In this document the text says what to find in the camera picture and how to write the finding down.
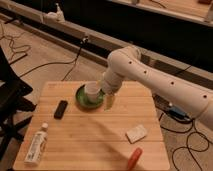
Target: wooden table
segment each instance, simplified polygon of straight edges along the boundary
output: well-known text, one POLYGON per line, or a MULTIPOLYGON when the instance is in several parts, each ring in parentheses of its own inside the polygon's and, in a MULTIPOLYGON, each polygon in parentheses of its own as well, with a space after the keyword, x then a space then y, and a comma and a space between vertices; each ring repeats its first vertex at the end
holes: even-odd
POLYGON ((21 170, 125 170, 132 152, 140 147, 143 155, 137 170, 169 170, 169 161, 150 91, 137 82, 124 82, 110 110, 82 110, 76 105, 75 92, 85 82, 46 83, 34 117, 13 169, 21 170), (53 118, 61 99, 69 105, 62 120, 53 118), (24 163, 34 133, 47 122, 48 141, 42 161, 36 167, 24 163), (148 135, 130 144, 129 129, 143 124, 148 135))

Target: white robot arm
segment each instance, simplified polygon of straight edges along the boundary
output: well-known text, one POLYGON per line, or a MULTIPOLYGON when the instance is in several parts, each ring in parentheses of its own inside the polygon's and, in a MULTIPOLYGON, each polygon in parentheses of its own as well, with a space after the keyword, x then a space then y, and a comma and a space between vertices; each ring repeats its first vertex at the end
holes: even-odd
POLYGON ((139 49, 134 46, 112 51, 108 57, 108 68, 101 80, 102 90, 114 94, 120 89, 124 78, 128 77, 213 130, 213 91, 151 68, 141 63, 140 57, 139 49))

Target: small container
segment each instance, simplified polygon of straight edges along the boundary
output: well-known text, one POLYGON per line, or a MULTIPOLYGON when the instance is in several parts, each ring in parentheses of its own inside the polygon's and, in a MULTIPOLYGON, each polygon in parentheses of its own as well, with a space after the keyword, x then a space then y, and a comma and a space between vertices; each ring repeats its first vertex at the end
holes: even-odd
POLYGON ((91 103, 96 103, 100 95, 101 87, 97 82, 89 82, 84 86, 84 93, 91 103))
POLYGON ((33 137, 30 148, 25 157, 25 162, 32 165, 38 165, 41 160, 41 155, 45 149, 47 141, 48 124, 43 123, 41 129, 37 131, 33 137))

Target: orange object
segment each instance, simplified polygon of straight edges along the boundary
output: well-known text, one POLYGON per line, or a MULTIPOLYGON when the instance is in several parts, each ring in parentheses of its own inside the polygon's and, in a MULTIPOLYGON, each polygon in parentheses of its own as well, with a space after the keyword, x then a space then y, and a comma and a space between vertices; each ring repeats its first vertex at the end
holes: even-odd
POLYGON ((141 148, 137 148, 131 155, 128 164, 127 164, 127 170, 131 171, 135 165, 137 164, 138 159, 140 158, 141 154, 143 153, 141 148))

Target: black cable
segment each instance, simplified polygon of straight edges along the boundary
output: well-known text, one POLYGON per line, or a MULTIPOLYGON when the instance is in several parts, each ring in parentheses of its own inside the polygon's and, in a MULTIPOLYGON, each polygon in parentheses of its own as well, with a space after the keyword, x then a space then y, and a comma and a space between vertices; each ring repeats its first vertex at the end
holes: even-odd
POLYGON ((74 66, 67 72, 67 74, 64 76, 64 78, 63 78, 61 81, 65 81, 65 79, 66 79, 67 76, 70 74, 70 72, 72 72, 73 69, 75 68, 76 62, 77 62, 78 57, 79 57, 79 55, 80 55, 80 53, 81 53, 81 49, 83 48, 83 45, 84 45, 84 43, 81 43, 81 46, 80 46, 79 51, 78 51, 78 53, 77 53, 77 55, 76 55, 76 58, 75 58, 74 66))
POLYGON ((197 62, 197 60, 199 59, 199 57, 197 56, 197 57, 195 57, 195 59, 192 61, 192 64, 191 65, 189 65, 188 67, 186 67, 185 69, 182 69, 182 70, 180 70, 180 71, 178 71, 178 72, 176 72, 175 74, 173 74, 174 76, 178 76, 178 75, 180 75, 181 73, 183 73, 183 72, 186 72, 189 68, 191 68, 193 65, 195 65, 195 63, 197 62))
POLYGON ((155 3, 155 4, 158 4, 158 5, 160 5, 162 8, 166 9, 166 6, 163 5, 163 4, 160 3, 160 2, 157 2, 157 1, 155 1, 155 0, 149 0, 149 1, 150 1, 150 2, 153 2, 153 3, 155 3))
POLYGON ((6 35, 2 23, 1 23, 1 32, 2 36, 0 37, 0 40, 2 39, 9 40, 9 48, 12 51, 12 56, 8 58, 9 61, 11 61, 17 54, 23 54, 23 56, 27 55, 27 52, 31 49, 30 45, 15 46, 15 39, 19 39, 25 32, 21 33, 18 36, 6 35))
MULTIPOLYGON (((36 67, 30 69, 29 71, 25 72, 24 74, 21 74, 19 77, 22 78, 22 77, 26 76, 27 74, 29 74, 29 73, 31 73, 31 72, 33 72, 33 71, 39 69, 39 68, 42 68, 42 67, 44 67, 44 66, 49 66, 49 65, 69 65, 69 64, 73 64, 73 63, 74 63, 74 67, 75 67, 76 62, 77 62, 77 60, 78 60, 78 57, 79 57, 79 55, 80 55, 82 46, 83 46, 85 43, 87 43, 87 41, 81 41, 81 43, 80 43, 80 44, 81 44, 81 45, 80 45, 80 49, 79 49, 79 51, 78 51, 77 56, 76 56, 75 59, 73 59, 73 60, 71 60, 71 61, 69 61, 69 62, 48 62, 48 63, 42 64, 42 65, 39 65, 39 66, 36 66, 36 67)), ((68 71, 68 73, 65 75, 65 77, 64 77, 62 80, 66 79, 67 75, 71 72, 70 70, 68 71)))
MULTIPOLYGON (((165 114, 165 113, 163 112, 163 113, 160 115, 159 121, 161 121, 161 119, 162 119, 162 117, 164 116, 164 114, 165 114)), ((163 129, 165 129, 165 130, 167 130, 167 131, 169 131, 169 132, 177 133, 177 134, 188 133, 188 132, 190 132, 190 131, 194 128, 195 131, 191 132, 191 133, 187 136, 187 138, 186 138, 186 146, 178 147, 178 148, 176 148, 176 149, 172 152, 172 163, 173 163, 175 169, 179 171, 180 169, 178 168, 178 166, 177 166, 177 164, 176 164, 176 162, 175 162, 175 154, 176 154, 179 150, 181 150, 181 149, 186 149, 186 150, 189 152, 189 154, 190 154, 190 156, 192 157, 192 159, 193 159, 193 160, 195 161, 195 163, 197 164, 197 166, 199 167, 199 169, 200 169, 201 171, 203 171, 201 165, 199 164, 199 162, 197 161, 197 159, 195 158, 195 156, 193 155, 192 152, 199 152, 199 153, 201 153, 201 152, 206 152, 206 151, 210 148, 210 144, 213 145, 213 142, 210 141, 203 133, 201 133, 200 131, 198 131, 198 129, 196 128, 196 125, 195 125, 195 119, 192 119, 191 127, 190 127, 188 130, 186 130, 186 131, 175 131, 175 130, 171 130, 171 129, 165 128, 165 127, 163 127, 163 126, 161 126, 161 128, 163 128, 163 129), (190 147, 189 140, 190 140, 190 138, 191 138, 193 135, 195 135, 195 134, 198 134, 201 138, 203 138, 204 140, 206 140, 207 146, 206 146, 205 148, 203 148, 203 149, 195 149, 195 148, 190 147)))

